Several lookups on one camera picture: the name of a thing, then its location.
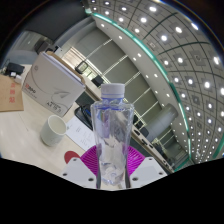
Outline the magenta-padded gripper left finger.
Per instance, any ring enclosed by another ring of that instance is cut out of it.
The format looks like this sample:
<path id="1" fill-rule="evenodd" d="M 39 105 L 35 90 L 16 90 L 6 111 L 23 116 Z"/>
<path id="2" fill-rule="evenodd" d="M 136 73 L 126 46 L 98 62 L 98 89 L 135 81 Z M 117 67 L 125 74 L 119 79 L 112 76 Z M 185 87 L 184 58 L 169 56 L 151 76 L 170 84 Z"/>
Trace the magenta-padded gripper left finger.
<path id="1" fill-rule="evenodd" d="M 61 173 L 62 178 L 84 188 L 100 188 L 101 179 L 95 146 L 88 149 L 82 156 L 74 151 L 67 151 L 64 160 L 66 166 Z"/>

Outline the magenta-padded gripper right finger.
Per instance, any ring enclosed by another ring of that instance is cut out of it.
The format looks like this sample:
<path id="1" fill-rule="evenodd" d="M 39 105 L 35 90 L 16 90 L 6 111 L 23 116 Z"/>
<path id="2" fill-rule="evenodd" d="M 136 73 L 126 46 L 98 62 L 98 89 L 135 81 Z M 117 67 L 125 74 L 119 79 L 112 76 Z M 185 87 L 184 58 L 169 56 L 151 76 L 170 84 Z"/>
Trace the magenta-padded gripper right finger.
<path id="1" fill-rule="evenodd" d="M 127 175 L 131 189 L 143 187 L 167 176 L 153 157 L 145 157 L 133 147 L 128 148 Z"/>

